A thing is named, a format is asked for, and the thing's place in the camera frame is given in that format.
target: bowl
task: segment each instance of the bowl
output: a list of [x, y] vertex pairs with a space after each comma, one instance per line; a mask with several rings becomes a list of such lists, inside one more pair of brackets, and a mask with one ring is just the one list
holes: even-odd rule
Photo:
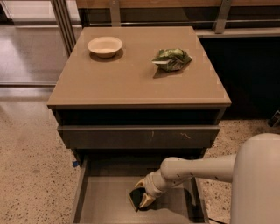
[[98, 57], [103, 59], [115, 56], [122, 46], [123, 42], [113, 37], [94, 38], [87, 44], [87, 48], [90, 52], [95, 53]]

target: tabletop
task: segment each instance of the tabletop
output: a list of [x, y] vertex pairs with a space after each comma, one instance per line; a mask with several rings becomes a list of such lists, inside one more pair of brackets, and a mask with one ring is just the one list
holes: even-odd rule
[[[111, 59], [89, 52], [98, 37], [123, 42]], [[192, 61], [166, 73], [151, 63], [160, 49], [180, 48]], [[84, 28], [47, 103], [57, 107], [229, 106], [226, 90], [192, 27]]]

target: terrazzo floor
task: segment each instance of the terrazzo floor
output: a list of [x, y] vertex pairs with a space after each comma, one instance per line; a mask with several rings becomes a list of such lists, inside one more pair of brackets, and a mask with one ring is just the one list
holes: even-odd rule
[[[45, 37], [46, 30], [40, 34], [12, 29], [0, 27], [5, 46], [0, 49], [0, 81], [56, 81], [66, 63], [58, 31], [50, 30], [52, 35]], [[53, 47], [42, 47], [52, 41]], [[7, 45], [14, 50], [10, 52]], [[74, 156], [60, 140], [46, 106], [52, 91], [0, 88], [0, 224], [69, 223], [80, 168], [73, 167]], [[271, 128], [266, 120], [223, 120], [220, 127], [206, 157], [236, 153], [256, 134], [280, 134], [280, 127]], [[208, 216], [229, 223], [231, 185], [202, 179], [201, 186]]]
[[[51, 88], [0, 88], [0, 223], [69, 223], [80, 168], [46, 106]], [[236, 153], [265, 120], [221, 121], [206, 157]], [[208, 216], [229, 223], [231, 185], [201, 180]]]

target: speckled floor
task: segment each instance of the speckled floor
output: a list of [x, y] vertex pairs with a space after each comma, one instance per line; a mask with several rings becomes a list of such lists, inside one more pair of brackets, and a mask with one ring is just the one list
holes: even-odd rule
[[[18, 58], [20, 66], [9, 66], [10, 61], [0, 56], [1, 81], [38, 81], [40, 67], [32, 65], [36, 57], [25, 48], [44, 44], [40, 35], [20, 31], [24, 39], [19, 39], [12, 31], [1, 32], [0, 38], [9, 44], [12, 38], [11, 57]], [[52, 36], [59, 43], [57, 31]], [[53, 53], [61, 54], [59, 61], [53, 62], [54, 70], [46, 70], [55, 80], [65, 63], [61, 46]], [[36, 52], [44, 57], [49, 51]], [[41, 59], [42, 69], [46, 65]], [[21, 73], [10, 73], [11, 70]], [[65, 148], [56, 131], [57, 123], [46, 106], [52, 88], [0, 88], [0, 223], [69, 223], [80, 168], [73, 168], [72, 152]], [[279, 133], [280, 127], [271, 128], [265, 120], [227, 120], [220, 122], [221, 130], [206, 157], [217, 157], [236, 153], [243, 142], [253, 135], [271, 132]], [[212, 180], [201, 180], [208, 216], [217, 221], [229, 223], [231, 185]]]

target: drawer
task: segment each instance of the drawer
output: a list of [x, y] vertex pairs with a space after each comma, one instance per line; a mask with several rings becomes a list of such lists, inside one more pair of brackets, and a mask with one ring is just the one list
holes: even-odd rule
[[59, 126], [69, 149], [191, 149], [212, 146], [220, 128], [196, 126]]
[[209, 223], [200, 183], [195, 178], [170, 189], [147, 209], [135, 212], [129, 193], [140, 179], [157, 170], [162, 160], [159, 155], [86, 155], [71, 223]]

